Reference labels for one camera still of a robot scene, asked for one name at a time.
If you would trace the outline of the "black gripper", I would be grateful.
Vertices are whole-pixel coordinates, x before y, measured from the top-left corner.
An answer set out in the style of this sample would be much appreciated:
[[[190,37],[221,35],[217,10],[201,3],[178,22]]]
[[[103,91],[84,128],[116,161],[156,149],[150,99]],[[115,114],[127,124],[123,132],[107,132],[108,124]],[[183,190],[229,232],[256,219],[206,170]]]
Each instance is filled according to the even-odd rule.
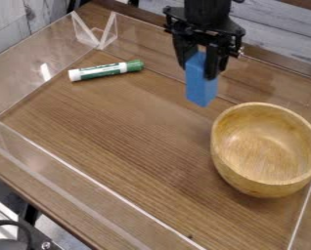
[[[181,68],[206,48],[203,76],[213,80],[226,69],[229,57],[238,57],[245,29],[230,19],[230,5],[166,6],[164,31],[172,35],[175,55]]]

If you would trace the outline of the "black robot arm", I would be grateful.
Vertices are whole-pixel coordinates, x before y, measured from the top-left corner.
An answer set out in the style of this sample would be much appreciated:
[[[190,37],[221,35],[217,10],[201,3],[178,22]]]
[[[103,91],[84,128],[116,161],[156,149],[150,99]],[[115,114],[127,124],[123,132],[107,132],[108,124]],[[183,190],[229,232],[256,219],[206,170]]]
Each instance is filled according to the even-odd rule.
[[[172,35],[178,64],[186,69],[187,60],[205,48],[202,73],[214,79],[226,69],[229,57],[237,58],[245,29],[230,19],[231,2],[244,0],[183,0],[182,7],[166,6],[164,31]]]

